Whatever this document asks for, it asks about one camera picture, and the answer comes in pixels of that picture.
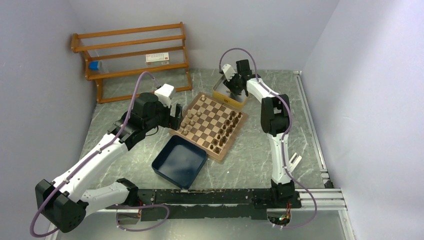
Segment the gray marble surface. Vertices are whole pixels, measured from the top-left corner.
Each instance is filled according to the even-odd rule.
[[[288,138],[289,156],[292,156],[293,153],[302,156],[302,161],[294,170],[293,176],[307,188],[323,188],[312,134],[306,120],[295,76],[291,71],[282,70],[261,70],[258,73],[274,91],[289,96],[294,118]],[[173,106],[179,103],[185,109],[199,92],[212,95],[212,88],[221,76],[218,70],[212,69],[192,69],[190,74],[193,90],[177,92],[172,99]],[[187,85],[187,78],[183,70],[157,72],[154,75],[161,84],[167,83],[175,87]],[[104,97],[130,95],[137,78],[138,76],[128,76],[106,79],[104,81]],[[151,92],[154,89],[154,82],[146,76],[138,91]],[[125,100],[96,106],[81,156],[88,153],[100,141],[113,122],[127,110],[129,102],[129,100]],[[242,110],[249,114],[249,119],[224,161],[218,163],[213,159],[208,159],[191,185],[191,189],[269,188],[271,186],[271,147],[267,136],[261,129],[261,104],[253,96],[250,96]],[[119,178],[127,178],[139,188],[177,188],[154,173],[151,167],[152,161],[170,137],[169,129],[160,128],[157,134],[146,137],[130,152],[110,165],[90,188],[97,189],[110,185]]]

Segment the blue object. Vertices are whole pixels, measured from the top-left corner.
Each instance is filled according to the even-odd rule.
[[[189,189],[202,169],[206,151],[175,135],[151,163],[154,172],[182,189]]]
[[[88,64],[88,68],[90,70],[98,71],[102,67],[101,61],[92,61],[90,64]]]

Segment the gray wall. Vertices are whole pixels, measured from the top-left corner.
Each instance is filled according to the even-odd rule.
[[[84,28],[66,0],[1,1],[0,32],[0,239],[32,239],[34,187],[78,161],[94,88],[70,51]]]
[[[187,49],[192,68],[215,69],[225,50],[241,47],[253,54],[259,64],[258,68],[278,70],[303,68],[339,2],[339,0],[69,1],[88,32],[185,23]],[[226,62],[235,64],[236,60],[247,57],[243,53],[228,54]]]
[[[424,239],[424,2],[341,0],[302,73],[359,240]]]

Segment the chessboard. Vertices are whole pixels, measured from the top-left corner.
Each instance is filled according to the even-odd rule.
[[[222,162],[249,116],[200,92],[182,117],[180,128],[171,130],[170,134],[197,145]]]

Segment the purple cable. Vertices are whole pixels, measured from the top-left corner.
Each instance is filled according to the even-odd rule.
[[[288,112],[288,122],[289,122],[289,124],[288,124],[288,128],[287,128],[287,130],[285,130],[285,132],[282,134],[282,136],[281,136],[281,152],[282,152],[282,165],[284,166],[284,170],[285,170],[285,173],[287,174],[287,176],[291,179],[291,180],[293,180],[293,182],[294,183],[296,183],[297,185],[299,185],[301,188],[303,188],[309,195],[310,195],[310,197],[311,197],[311,199],[312,199],[312,201],[313,201],[313,206],[314,206],[314,211],[313,211],[313,215],[312,215],[312,217],[311,218],[309,218],[308,220],[306,220],[305,222],[303,222],[303,223],[301,223],[301,224],[298,224],[298,225],[294,225],[294,226],[285,226],[285,227],[283,227],[283,228],[285,228],[285,229],[295,229],[295,228],[300,228],[300,227],[303,227],[303,226],[305,226],[306,224],[308,224],[308,223],[310,223],[312,220],[314,220],[314,218],[317,216],[317,212],[318,212],[318,206],[317,206],[317,201],[316,201],[316,199],[315,199],[315,197],[312,195],[312,192],[306,187],[306,186],[304,186],[303,184],[301,184],[298,180],[296,180],[291,174],[290,174],[290,172],[289,172],[289,170],[287,170],[287,164],[286,164],[286,158],[285,158],[285,156],[284,156],[284,136],[290,131],[290,129],[292,129],[292,123],[293,123],[293,116],[292,116],[292,113],[290,112],[290,109],[289,109],[289,106],[287,105],[287,103],[283,100],[283,98],[281,98],[278,94],[276,94],[276,93],[274,93],[271,89],[269,89],[269,88],[267,88],[260,80],[259,80],[259,78],[258,78],[258,69],[257,69],[257,67],[256,67],[256,62],[255,62],[255,59],[253,58],[253,56],[250,54],[250,52],[248,52],[247,50],[245,50],[245,49],[243,49],[243,48],[240,48],[240,47],[233,47],[233,48],[230,48],[230,49],[228,49],[227,51],[225,51],[223,54],[222,54],[222,56],[221,56],[221,58],[219,59],[219,70],[221,70],[221,62],[222,62],[222,60],[223,60],[223,58],[224,58],[224,56],[225,56],[225,54],[227,54],[228,52],[230,52],[230,51],[233,51],[233,50],[240,50],[240,51],[243,51],[243,52],[245,52],[245,53],[247,53],[247,55],[249,55],[249,57],[250,57],[250,59],[252,60],[252,63],[253,63],[253,67],[254,67],[254,76],[256,77],[256,81],[259,83],[259,85],[263,88],[263,89],[265,89],[265,91],[267,91],[269,94],[271,94],[271,95],[273,95],[274,97],[276,97],[276,98],[278,98],[281,102],[282,102],[282,104],[284,105],[284,107],[285,107],[285,109],[287,110],[287,112]]]
[[[141,79],[143,78],[143,76],[147,74],[151,77],[151,79],[153,81],[156,82],[156,84],[158,84],[158,82],[156,81],[155,77],[148,71],[144,71],[137,79],[137,83],[135,84],[135,88],[134,88],[134,92],[132,93],[132,98],[131,98],[131,102],[128,106],[128,111],[126,113],[125,116],[125,120],[123,121],[123,124],[121,126],[121,128],[119,129],[118,133],[115,135],[115,137],[113,137],[113,139],[106,143],[105,145],[103,145],[102,147],[100,147],[99,150],[94,151],[92,154],[90,154],[85,160],[83,160],[81,162],[81,164],[79,164],[67,177],[66,179],[64,179],[51,193],[50,195],[48,195],[48,197],[44,200],[44,202],[41,204],[41,206],[39,207],[39,209],[37,210],[37,212],[34,215],[34,218],[31,221],[31,224],[29,226],[29,233],[31,234],[31,236],[35,237],[35,238],[44,238],[47,237],[51,234],[53,234],[54,232],[56,232],[57,230],[59,230],[58,228],[55,228],[54,230],[44,233],[44,234],[37,234],[34,231],[34,227],[36,225],[36,221],[39,218],[41,212],[43,211],[43,209],[46,207],[47,203],[50,201],[50,199],[52,199],[52,197],[55,195],[55,193],[57,193],[67,182],[69,182],[73,176],[75,176],[75,174],[77,174],[92,158],[94,158],[94,156],[96,156],[97,154],[101,153],[104,149],[106,149],[107,147],[109,147],[110,145],[112,145],[116,139],[118,139],[118,137],[121,135],[121,133],[124,131],[124,128],[127,126],[128,123],[128,119],[130,119],[130,115],[131,115],[131,111],[133,110],[133,106],[134,106],[134,102],[136,101],[136,95],[137,95],[137,90],[139,89],[139,85],[141,82]],[[166,215],[166,218],[163,220],[163,222],[168,218],[169,215],[169,210],[168,210],[168,214]]]
[[[118,215],[116,215],[116,226],[119,229],[122,229],[122,230],[127,231],[127,232],[145,232],[145,231],[154,229],[154,228],[159,227],[160,225],[162,225],[168,219],[168,217],[170,216],[170,209],[166,205],[162,205],[162,204],[152,204],[152,205],[146,205],[146,206],[121,206],[121,208],[123,208],[123,209],[164,208],[164,209],[166,209],[166,216],[165,216],[164,219],[162,219],[162,221],[160,221],[159,223],[157,223],[157,224],[155,224],[153,226],[149,226],[149,227],[146,227],[146,228],[143,228],[143,229],[128,229],[128,228],[125,228],[125,227],[121,226],[119,224],[119,221],[118,221]]]

